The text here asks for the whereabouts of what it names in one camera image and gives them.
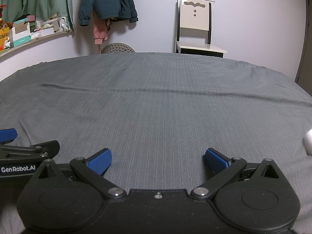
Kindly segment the green curtain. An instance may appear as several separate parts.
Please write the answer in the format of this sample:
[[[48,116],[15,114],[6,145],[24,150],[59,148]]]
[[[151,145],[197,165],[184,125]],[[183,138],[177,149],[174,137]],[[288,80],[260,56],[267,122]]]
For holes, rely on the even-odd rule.
[[[66,17],[67,27],[75,29],[72,0],[1,0],[1,5],[7,6],[2,12],[2,19],[8,22],[15,22],[27,14],[42,21],[57,15]]]

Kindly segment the white sock foot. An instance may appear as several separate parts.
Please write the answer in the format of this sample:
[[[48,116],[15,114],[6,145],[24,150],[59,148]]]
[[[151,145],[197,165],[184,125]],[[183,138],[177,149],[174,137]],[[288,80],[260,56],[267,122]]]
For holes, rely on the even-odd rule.
[[[307,133],[302,139],[302,142],[303,142],[307,155],[312,156],[312,129],[307,131]]]

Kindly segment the pink hanging garment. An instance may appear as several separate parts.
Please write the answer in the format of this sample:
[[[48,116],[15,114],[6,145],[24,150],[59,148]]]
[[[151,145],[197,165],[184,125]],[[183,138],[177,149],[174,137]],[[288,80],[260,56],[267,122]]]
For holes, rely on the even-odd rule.
[[[95,45],[101,45],[108,39],[108,32],[111,29],[111,19],[100,19],[95,11],[92,11],[94,17],[93,38]]]

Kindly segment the white black wooden chair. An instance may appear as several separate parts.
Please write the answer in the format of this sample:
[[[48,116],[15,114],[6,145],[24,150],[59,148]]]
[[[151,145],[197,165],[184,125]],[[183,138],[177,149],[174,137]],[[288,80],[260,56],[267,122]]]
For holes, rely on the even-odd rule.
[[[190,42],[181,39],[198,32],[205,34],[205,42]],[[211,44],[212,41],[212,4],[205,0],[177,0],[176,53],[196,54],[222,58],[227,51]]]

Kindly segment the round grey woven stool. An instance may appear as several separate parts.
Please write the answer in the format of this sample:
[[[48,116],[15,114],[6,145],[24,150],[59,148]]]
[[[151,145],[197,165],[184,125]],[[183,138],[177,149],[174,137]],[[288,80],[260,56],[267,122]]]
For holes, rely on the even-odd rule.
[[[104,47],[101,50],[100,53],[106,54],[106,53],[132,53],[132,52],[135,52],[135,50],[129,45],[116,42],[116,43],[108,44],[106,47]]]

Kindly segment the yellow cardboard box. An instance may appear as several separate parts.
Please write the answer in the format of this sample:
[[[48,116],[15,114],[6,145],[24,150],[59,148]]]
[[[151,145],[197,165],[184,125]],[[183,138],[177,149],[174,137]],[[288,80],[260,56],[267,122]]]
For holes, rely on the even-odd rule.
[[[9,27],[3,27],[1,30],[0,30],[0,49],[3,50],[4,49],[4,44],[5,44],[5,41],[8,40],[8,33],[10,31],[10,28]]]

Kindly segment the grey bed sheet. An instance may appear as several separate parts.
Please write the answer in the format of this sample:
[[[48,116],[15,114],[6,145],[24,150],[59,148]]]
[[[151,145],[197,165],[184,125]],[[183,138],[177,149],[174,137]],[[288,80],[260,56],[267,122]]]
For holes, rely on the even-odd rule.
[[[271,158],[300,199],[295,230],[311,233],[311,96],[280,72],[176,53],[40,63],[2,80],[1,128],[17,130],[18,146],[58,141],[57,163],[109,148],[105,177],[125,190],[193,189],[210,147]]]

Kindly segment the dark teal hanging jacket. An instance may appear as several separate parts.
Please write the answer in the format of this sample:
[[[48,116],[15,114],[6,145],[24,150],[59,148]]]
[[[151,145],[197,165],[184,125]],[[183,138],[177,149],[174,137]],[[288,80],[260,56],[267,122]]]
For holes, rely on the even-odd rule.
[[[134,0],[81,0],[78,11],[79,25],[89,25],[92,12],[99,19],[112,19],[114,22],[129,20],[137,22],[138,15]]]

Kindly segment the curved windowsill shelf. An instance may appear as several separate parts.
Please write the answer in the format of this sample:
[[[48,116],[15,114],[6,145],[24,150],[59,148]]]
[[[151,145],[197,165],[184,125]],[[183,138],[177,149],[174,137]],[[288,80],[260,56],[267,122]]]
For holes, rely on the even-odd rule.
[[[17,47],[13,47],[13,48],[9,48],[9,49],[6,49],[6,50],[2,50],[1,51],[1,55],[0,55],[0,58],[4,57],[4,56],[8,56],[9,54],[11,53],[14,53],[14,52],[17,52],[18,50],[21,50],[22,48],[31,48],[37,44],[41,44],[41,43],[45,43],[45,42],[48,42],[48,41],[52,41],[54,39],[57,39],[57,38],[60,38],[60,37],[63,37],[63,36],[68,36],[68,35],[72,35],[74,33],[74,30],[67,30],[67,31],[64,31],[64,32],[58,32],[58,33],[54,33],[54,34],[51,34],[51,35],[47,35],[47,36],[44,36],[44,37],[40,37],[40,38],[37,38],[37,39],[33,39],[31,41],[28,41],[24,44],[21,44]]]

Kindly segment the teal white cardboard box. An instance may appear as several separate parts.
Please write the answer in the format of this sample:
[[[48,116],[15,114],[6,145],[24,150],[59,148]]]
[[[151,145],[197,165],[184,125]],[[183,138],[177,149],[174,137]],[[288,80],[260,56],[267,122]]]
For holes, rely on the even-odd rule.
[[[9,31],[11,48],[30,41],[30,33],[30,23],[26,19],[14,22],[13,27]]]

